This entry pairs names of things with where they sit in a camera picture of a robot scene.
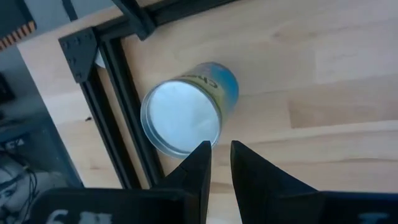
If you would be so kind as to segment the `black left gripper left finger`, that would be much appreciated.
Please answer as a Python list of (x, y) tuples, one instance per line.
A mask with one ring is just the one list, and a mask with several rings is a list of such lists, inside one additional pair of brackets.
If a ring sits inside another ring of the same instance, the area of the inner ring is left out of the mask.
[(68, 189), (43, 193), (31, 224), (202, 224), (206, 221), (211, 144), (204, 141), (151, 189)]

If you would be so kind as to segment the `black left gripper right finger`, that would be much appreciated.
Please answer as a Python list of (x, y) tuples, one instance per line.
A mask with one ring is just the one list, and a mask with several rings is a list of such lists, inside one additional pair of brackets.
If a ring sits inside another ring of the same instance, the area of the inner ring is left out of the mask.
[(239, 141), (230, 161), (243, 224), (398, 224), (398, 194), (317, 190)]

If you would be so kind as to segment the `blue yellow label can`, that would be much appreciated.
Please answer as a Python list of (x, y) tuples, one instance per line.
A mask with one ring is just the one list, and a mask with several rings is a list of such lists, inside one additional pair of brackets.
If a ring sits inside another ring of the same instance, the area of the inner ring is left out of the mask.
[(146, 94), (142, 128), (160, 152), (184, 159), (203, 141), (217, 144), (238, 98), (239, 84), (229, 68), (201, 63)]

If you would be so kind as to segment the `black mat orange striped edge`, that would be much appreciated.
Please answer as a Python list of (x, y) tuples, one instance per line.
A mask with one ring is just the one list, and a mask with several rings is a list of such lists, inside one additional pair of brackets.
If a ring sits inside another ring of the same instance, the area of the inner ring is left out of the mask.
[(18, 44), (28, 35), (31, 35), (37, 29), (35, 21), (31, 20), (26, 24), (19, 26), (8, 34), (0, 35), (0, 52), (6, 48)]

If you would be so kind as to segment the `black aluminium table frame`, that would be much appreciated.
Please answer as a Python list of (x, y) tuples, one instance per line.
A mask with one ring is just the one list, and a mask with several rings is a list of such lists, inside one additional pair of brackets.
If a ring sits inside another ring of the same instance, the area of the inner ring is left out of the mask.
[(116, 118), (95, 68), (101, 54), (149, 186), (164, 177), (154, 146), (142, 128), (139, 99), (121, 40), (136, 35), (146, 40), (159, 26), (238, 0), (160, 0), (141, 7), (136, 0), (112, 0), (122, 16), (59, 38), (74, 80), (79, 84), (104, 146), (124, 189), (141, 183), (129, 158)]

